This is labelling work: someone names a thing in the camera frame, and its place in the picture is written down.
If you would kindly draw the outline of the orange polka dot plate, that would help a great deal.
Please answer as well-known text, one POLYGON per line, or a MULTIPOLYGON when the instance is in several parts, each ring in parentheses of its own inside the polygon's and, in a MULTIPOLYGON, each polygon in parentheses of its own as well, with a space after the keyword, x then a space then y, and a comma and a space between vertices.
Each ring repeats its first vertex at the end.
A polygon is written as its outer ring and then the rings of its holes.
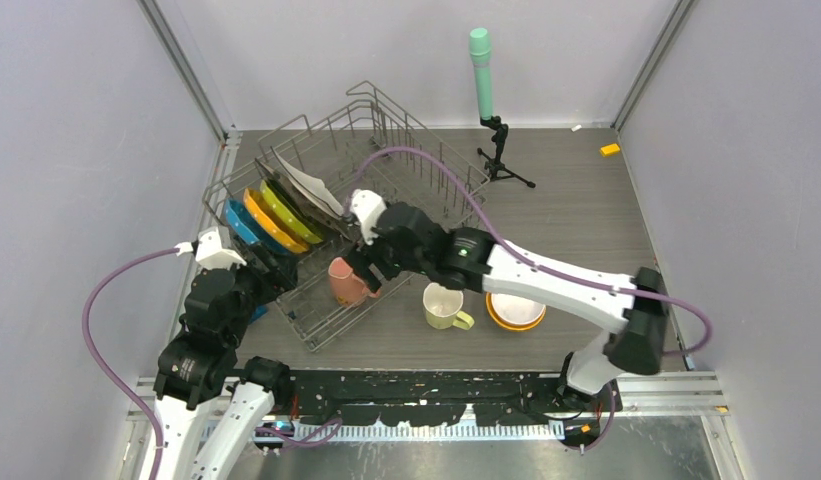
POLYGON ((280 221, 273 219, 268 205, 257 190, 246 188, 243 201, 252 218, 279 245, 293 254, 303 254, 310 250, 309 245, 304 240, 292 236, 283 228, 280 221))

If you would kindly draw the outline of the green polka dot plate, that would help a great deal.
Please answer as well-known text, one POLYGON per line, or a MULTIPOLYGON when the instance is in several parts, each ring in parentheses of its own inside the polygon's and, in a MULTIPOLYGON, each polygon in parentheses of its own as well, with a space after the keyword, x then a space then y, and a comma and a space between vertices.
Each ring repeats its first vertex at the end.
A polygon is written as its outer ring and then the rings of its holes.
POLYGON ((320 244, 324 241, 316 230, 311 229, 293 212, 291 207, 272 189, 266 180, 261 182, 260 192, 270 210, 297 237, 311 245, 320 244))

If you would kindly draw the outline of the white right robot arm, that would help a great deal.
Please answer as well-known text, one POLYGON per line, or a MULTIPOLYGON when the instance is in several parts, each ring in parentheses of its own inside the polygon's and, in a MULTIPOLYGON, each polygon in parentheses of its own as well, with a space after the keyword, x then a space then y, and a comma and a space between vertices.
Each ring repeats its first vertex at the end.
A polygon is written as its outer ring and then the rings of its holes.
POLYGON ((506 294, 586 319, 601 329, 567 355, 556 385, 559 403, 582 410, 623 373, 660 372, 668 314, 657 296, 661 276, 642 267, 634 276, 554 261, 490 232, 446 230, 421 209, 360 191, 346 218, 361 239, 345 256, 368 288, 402 272, 426 276, 450 291, 506 294))

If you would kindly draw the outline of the square floral plate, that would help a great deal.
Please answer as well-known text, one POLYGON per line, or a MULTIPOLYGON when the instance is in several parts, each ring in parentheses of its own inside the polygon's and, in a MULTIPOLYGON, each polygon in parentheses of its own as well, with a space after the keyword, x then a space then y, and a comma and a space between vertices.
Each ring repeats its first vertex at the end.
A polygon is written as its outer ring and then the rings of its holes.
POLYGON ((269 168, 258 159, 254 159, 253 163, 278 199, 311 231, 320 234, 332 232, 345 239, 351 239, 346 228, 303 195, 290 178, 269 168))

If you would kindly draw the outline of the blue polka dot plate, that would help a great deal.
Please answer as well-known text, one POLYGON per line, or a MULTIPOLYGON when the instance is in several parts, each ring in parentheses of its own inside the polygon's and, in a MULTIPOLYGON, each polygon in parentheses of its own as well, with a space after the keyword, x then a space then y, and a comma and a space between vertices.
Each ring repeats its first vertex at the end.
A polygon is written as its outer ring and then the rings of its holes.
POLYGON ((291 252, 274 240, 248 212, 245 205, 231 197, 224 203, 223 213, 227 224, 234 233, 247 245, 262 245, 278 255, 290 255, 291 252))

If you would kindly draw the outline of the yellow green mug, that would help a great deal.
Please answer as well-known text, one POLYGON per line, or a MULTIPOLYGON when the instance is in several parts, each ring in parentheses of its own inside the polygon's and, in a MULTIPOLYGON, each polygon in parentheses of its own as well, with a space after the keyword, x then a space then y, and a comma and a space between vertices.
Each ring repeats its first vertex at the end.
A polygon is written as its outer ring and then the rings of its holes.
POLYGON ((474 318, 463 310, 464 294, 437 283, 430 283, 423 291, 423 308, 429 326, 438 330, 459 328, 469 330, 474 318))

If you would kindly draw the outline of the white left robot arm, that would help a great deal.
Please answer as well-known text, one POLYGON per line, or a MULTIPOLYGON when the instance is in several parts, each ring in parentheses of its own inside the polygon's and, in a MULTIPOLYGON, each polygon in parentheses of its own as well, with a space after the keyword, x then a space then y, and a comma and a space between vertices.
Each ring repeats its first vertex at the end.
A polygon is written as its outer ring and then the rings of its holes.
POLYGON ((184 302, 180 332, 158 358, 154 444, 142 472, 151 479, 223 479, 260 420, 291 405, 288 365, 254 357, 236 366, 255 313, 290 284, 249 264, 217 234, 178 251, 193 254, 201 270, 184 302))

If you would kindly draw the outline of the white bowl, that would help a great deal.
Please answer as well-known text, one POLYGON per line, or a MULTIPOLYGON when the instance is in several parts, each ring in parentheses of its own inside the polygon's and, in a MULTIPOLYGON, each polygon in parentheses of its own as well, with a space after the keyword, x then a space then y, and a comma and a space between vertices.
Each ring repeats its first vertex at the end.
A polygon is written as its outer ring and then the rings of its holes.
POLYGON ((500 321, 512 328, 528 328, 545 315, 546 306, 525 298, 492 294, 491 307, 500 321))

